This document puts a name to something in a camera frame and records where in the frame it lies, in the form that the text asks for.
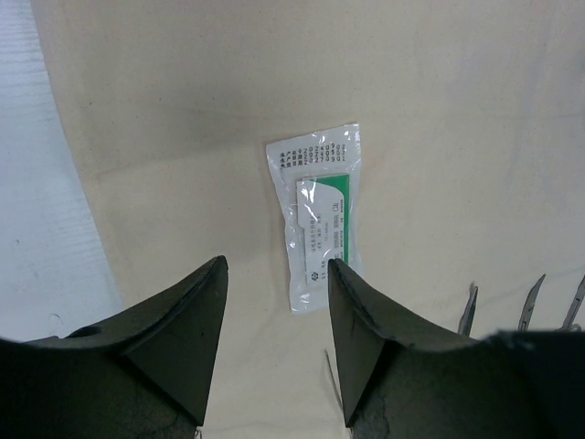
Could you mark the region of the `steel needle holder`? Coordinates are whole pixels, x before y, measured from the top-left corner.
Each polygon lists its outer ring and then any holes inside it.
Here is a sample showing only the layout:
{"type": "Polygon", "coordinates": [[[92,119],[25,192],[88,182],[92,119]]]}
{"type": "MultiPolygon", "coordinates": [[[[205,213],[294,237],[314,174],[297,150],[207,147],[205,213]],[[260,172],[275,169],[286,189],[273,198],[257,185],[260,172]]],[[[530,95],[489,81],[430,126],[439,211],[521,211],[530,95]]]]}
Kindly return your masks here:
{"type": "Polygon", "coordinates": [[[534,309],[536,306],[537,296],[540,290],[541,285],[543,284],[546,275],[543,273],[537,282],[531,287],[529,290],[526,301],[523,305],[521,315],[519,317],[517,330],[519,332],[526,332],[528,331],[529,324],[534,313],[534,309]]]}

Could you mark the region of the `steel tweezers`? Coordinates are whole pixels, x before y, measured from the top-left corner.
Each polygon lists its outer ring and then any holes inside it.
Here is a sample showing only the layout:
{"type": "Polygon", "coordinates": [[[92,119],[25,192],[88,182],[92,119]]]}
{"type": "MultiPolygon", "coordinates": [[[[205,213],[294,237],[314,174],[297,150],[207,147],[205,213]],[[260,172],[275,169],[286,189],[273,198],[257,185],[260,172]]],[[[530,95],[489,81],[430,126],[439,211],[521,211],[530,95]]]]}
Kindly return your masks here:
{"type": "Polygon", "coordinates": [[[478,296],[478,286],[475,283],[471,283],[469,287],[469,297],[463,314],[460,318],[457,332],[465,337],[469,337],[471,334],[473,319],[476,310],[478,296]]]}

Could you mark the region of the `beige surgical wrap cloth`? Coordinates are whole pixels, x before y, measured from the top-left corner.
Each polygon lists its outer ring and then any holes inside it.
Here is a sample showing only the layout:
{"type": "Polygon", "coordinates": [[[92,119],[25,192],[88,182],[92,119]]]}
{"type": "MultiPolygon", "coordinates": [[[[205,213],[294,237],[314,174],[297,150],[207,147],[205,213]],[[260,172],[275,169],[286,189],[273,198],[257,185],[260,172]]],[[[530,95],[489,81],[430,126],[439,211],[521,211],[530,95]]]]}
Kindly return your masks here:
{"type": "Polygon", "coordinates": [[[266,146],[358,123],[365,280],[474,337],[559,327],[584,275],[581,1],[36,1],[128,305],[209,259],[229,292],[206,438],[346,438],[325,310],[294,315],[266,146]]]}

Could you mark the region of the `steel scalpel handle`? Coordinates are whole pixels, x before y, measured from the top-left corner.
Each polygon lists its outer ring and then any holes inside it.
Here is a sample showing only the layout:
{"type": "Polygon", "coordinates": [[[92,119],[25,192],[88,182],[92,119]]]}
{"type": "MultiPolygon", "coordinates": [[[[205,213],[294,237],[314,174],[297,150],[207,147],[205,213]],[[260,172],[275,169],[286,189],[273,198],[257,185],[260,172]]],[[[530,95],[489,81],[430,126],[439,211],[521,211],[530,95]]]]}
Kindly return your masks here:
{"type": "Polygon", "coordinates": [[[344,409],[343,409],[343,402],[342,402],[341,394],[340,394],[338,385],[337,385],[336,380],[335,380],[331,357],[330,357],[329,352],[326,348],[324,348],[324,357],[325,357],[325,362],[326,362],[326,367],[327,367],[329,379],[330,379],[331,384],[333,386],[335,400],[337,402],[339,409],[343,412],[344,409]]]}

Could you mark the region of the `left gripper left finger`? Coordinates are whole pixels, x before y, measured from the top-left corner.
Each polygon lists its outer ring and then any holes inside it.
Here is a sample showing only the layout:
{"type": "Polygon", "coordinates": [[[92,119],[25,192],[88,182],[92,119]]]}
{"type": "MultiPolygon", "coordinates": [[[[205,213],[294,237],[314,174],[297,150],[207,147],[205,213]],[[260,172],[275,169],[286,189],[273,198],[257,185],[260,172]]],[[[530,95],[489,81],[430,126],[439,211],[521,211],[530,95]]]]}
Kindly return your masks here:
{"type": "Polygon", "coordinates": [[[1,343],[4,438],[198,438],[228,292],[215,257],[66,337],[1,343]]]}

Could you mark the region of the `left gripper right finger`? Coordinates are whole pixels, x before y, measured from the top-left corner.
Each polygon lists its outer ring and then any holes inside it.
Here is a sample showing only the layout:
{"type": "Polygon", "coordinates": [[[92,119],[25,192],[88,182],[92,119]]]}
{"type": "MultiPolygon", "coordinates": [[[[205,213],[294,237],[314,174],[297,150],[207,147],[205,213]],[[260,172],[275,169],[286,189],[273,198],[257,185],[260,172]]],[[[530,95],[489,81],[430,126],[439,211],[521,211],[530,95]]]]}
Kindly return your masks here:
{"type": "Polygon", "coordinates": [[[391,300],[339,259],[328,300],[355,438],[581,438],[584,328],[477,340],[391,300]]]}

